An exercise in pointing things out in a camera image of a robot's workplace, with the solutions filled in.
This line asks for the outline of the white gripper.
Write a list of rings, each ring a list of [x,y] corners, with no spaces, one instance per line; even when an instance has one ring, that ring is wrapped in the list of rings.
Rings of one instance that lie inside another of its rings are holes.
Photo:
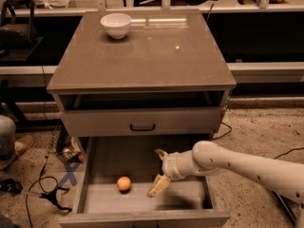
[[[183,180],[184,176],[178,169],[177,157],[178,152],[167,154],[162,149],[156,149],[155,153],[162,161],[162,172],[164,175],[158,174],[154,179],[152,187],[147,191],[146,195],[149,198],[155,198],[162,191],[164,191],[171,183],[171,181]]]

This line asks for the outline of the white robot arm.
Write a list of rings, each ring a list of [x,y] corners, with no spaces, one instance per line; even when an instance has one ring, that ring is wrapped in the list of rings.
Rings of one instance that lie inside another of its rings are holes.
[[[162,175],[157,175],[147,192],[149,198],[159,195],[172,181],[213,175],[226,169],[298,203],[295,228],[304,228],[303,164],[239,153],[208,141],[197,142],[182,153],[168,154],[161,149],[155,152],[162,161]]]

